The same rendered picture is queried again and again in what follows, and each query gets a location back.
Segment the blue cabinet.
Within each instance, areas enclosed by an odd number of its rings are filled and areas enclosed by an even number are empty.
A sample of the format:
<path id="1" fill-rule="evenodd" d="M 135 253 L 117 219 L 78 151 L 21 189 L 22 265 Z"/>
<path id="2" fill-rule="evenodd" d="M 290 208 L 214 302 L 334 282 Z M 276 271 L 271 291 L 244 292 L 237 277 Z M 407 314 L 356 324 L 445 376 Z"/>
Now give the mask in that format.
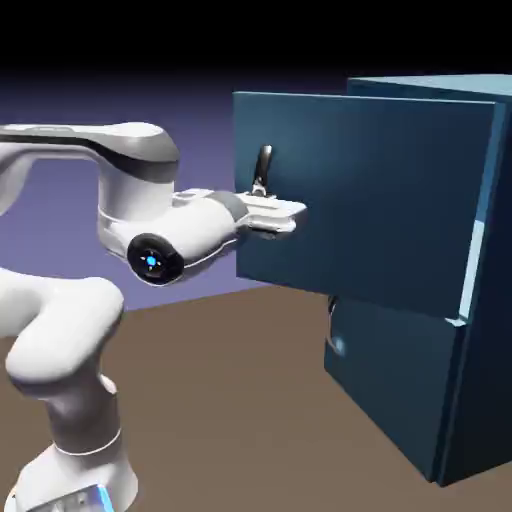
<path id="1" fill-rule="evenodd" d="M 439 477 L 448 486 L 512 461 L 512 75 L 358 77 L 352 95 L 491 100 L 500 108 L 456 319 L 466 334 Z"/>

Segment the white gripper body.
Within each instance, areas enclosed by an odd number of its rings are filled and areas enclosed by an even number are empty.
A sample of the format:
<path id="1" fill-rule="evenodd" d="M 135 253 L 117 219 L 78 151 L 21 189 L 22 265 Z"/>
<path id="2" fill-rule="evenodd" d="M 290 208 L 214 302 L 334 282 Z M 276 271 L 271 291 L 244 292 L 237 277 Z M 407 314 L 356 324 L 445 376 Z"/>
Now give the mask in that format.
<path id="1" fill-rule="evenodd" d="M 249 192 L 237 193 L 236 196 L 247 208 L 247 213 L 237 224 L 252 230 L 292 233 L 307 212 L 305 204 L 276 196 L 256 196 Z"/>

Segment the blue cabinet door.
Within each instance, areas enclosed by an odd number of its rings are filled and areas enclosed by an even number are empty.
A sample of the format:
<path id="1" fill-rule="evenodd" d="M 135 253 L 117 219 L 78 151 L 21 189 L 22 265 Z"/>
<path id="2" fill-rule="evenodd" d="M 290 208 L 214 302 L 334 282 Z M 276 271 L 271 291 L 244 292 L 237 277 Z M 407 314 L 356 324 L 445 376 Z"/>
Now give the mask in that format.
<path id="1" fill-rule="evenodd" d="M 430 482 L 439 477 L 467 324 L 338 297 L 324 368 Z"/>
<path id="2" fill-rule="evenodd" d="M 247 242 L 238 274 L 466 316 L 503 117 L 493 102 L 235 93 L 237 189 L 270 145 L 269 190 L 308 208 L 289 237 Z"/>

